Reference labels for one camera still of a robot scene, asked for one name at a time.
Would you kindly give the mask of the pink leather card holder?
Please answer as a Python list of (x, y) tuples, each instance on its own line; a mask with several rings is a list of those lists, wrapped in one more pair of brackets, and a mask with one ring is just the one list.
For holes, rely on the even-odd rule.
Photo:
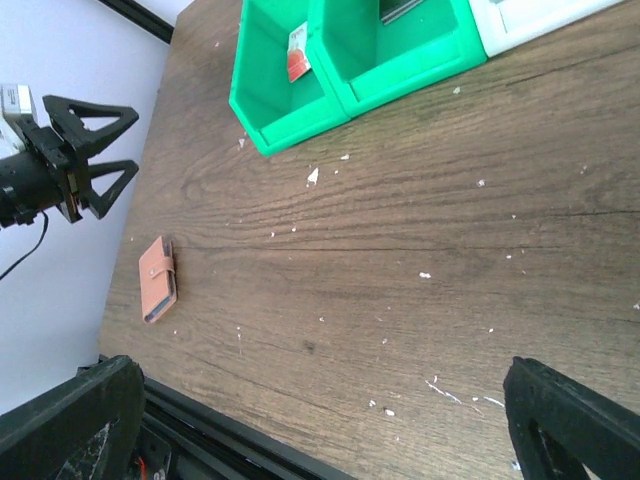
[(171, 241), (159, 236), (141, 255), (138, 266), (142, 320), (152, 324), (177, 301)]

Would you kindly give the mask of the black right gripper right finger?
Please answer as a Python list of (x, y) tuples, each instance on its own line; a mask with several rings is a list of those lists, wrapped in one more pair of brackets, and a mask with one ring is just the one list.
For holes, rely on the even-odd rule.
[(532, 358), (503, 382), (509, 435), (525, 479), (639, 477), (639, 415)]

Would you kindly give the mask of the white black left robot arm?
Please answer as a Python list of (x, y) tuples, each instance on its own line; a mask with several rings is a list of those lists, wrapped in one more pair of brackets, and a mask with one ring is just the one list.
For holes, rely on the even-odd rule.
[(90, 164), (139, 119), (131, 107), (43, 97), (51, 124), (18, 115), (11, 130), (25, 149), (1, 160), (1, 226), (30, 225), (55, 207), (70, 223), (102, 219), (139, 170), (133, 160)]

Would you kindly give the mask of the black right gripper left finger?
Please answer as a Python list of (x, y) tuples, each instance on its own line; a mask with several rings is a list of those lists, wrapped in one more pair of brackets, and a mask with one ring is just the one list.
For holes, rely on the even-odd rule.
[(144, 407), (137, 363), (97, 363), (1, 416), (1, 477), (122, 479)]

